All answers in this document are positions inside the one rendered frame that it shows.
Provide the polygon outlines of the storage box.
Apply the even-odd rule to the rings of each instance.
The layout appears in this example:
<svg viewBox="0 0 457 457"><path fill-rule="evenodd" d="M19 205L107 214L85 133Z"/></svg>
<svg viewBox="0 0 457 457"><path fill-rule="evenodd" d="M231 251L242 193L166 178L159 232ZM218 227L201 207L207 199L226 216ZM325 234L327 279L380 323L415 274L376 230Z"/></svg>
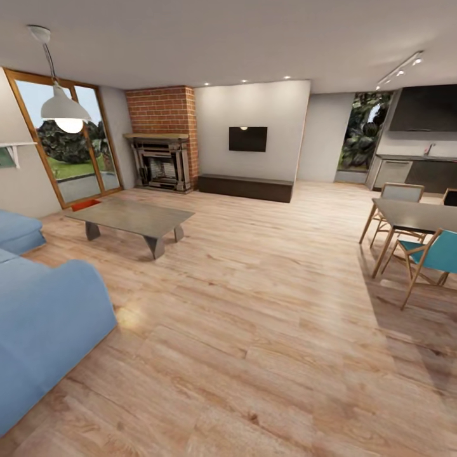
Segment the storage box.
<svg viewBox="0 0 457 457"><path fill-rule="evenodd" d="M96 205L96 204L100 204L101 202L100 201L96 201L96 200L89 200L89 201L85 201L85 202L81 202L79 204L76 204L76 205L72 205L71 208L73 210L73 212L75 211L78 211L78 210L81 210L81 209L85 209L85 208L88 208L92 205Z"/></svg>

